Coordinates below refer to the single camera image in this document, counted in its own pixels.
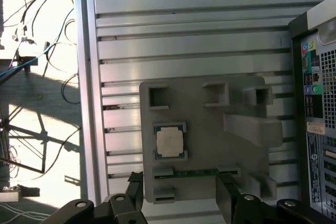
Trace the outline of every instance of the screw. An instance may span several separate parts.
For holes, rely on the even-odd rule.
[[[295,202],[290,201],[290,200],[286,200],[286,201],[285,201],[285,205],[286,205],[286,206],[289,206],[289,207],[294,207],[294,206],[296,206]]]
[[[117,197],[115,198],[115,200],[117,200],[117,201],[122,201],[122,200],[124,200],[124,199],[125,199],[124,196],[117,196]]]
[[[252,195],[245,195],[244,199],[246,199],[246,200],[254,200],[254,197]]]
[[[76,205],[76,207],[84,207],[84,206],[86,206],[85,202],[80,202]]]

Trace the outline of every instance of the label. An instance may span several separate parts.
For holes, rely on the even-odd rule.
[[[308,165],[312,202],[321,202],[318,135],[307,133]]]
[[[326,133],[326,127],[324,123],[308,121],[307,132],[324,135]]]

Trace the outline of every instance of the blue cable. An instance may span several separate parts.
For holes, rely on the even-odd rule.
[[[21,64],[21,65],[19,65],[19,66],[17,66],[17,67],[13,67],[13,68],[11,68],[11,69],[8,69],[8,70],[6,70],[5,72],[0,73],[0,77],[2,77],[3,75],[5,75],[5,74],[7,74],[8,72],[11,72],[11,71],[13,71],[13,70],[15,70],[15,69],[17,69],[17,68],[21,68],[21,67],[24,67],[24,66],[26,66],[26,65],[28,65],[28,64],[30,64],[30,63],[32,63],[33,61],[37,60],[39,57],[41,57],[42,55],[44,55],[46,52],[48,52],[48,51],[50,50],[50,48],[56,43],[57,39],[61,36],[62,31],[63,31],[63,28],[64,28],[64,25],[65,25],[65,23],[66,23],[66,21],[67,21],[67,18],[69,17],[70,13],[71,13],[73,10],[74,10],[74,9],[71,9],[71,11],[69,11],[69,13],[67,14],[67,16],[65,17],[64,22],[63,22],[62,27],[61,27],[61,31],[59,32],[59,34],[58,34],[58,36],[56,37],[56,39],[54,40],[54,42],[53,42],[52,44],[49,45],[49,47],[47,47],[47,48],[46,48],[46,49],[45,49],[39,56],[37,56],[36,58],[34,58],[34,59],[30,60],[30,61],[27,61],[27,62],[25,62],[25,63],[23,63],[23,64]]]

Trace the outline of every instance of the floor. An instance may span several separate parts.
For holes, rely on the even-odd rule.
[[[4,25],[1,37],[0,72],[8,68],[18,43],[13,41],[23,9],[7,20],[12,13],[24,6],[24,0],[2,0]],[[44,0],[38,0],[27,12],[30,20]],[[71,0],[48,0],[41,9],[34,24],[34,37],[31,22],[27,25],[27,36],[36,44],[21,45],[20,55],[36,56],[43,51],[46,41],[53,42],[57,37],[65,17],[72,9]],[[74,18],[72,12],[68,19]],[[2,139],[9,141],[9,153],[12,160],[21,164],[48,171],[44,176],[17,166],[0,163],[1,187],[17,184],[36,188],[39,197],[27,197],[11,204],[24,211],[52,213],[68,201],[86,197],[86,182],[83,160],[80,105],[69,104],[63,100],[60,89],[62,83],[77,72],[76,46],[69,45],[76,41],[75,23],[67,27],[69,40],[62,34],[50,59],[38,58],[38,65],[31,67],[31,72],[23,70],[0,87],[0,117],[9,118],[10,131],[2,132]],[[79,101],[78,79],[71,79],[65,88],[68,100]],[[9,220],[15,214],[0,208],[0,223]],[[10,223],[39,223],[19,217]]]

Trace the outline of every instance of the gray 3d printed holder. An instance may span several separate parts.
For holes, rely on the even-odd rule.
[[[268,149],[282,125],[266,118],[271,87],[262,77],[172,78],[140,84],[146,200],[155,204],[215,197],[218,173],[241,190],[276,198]]]

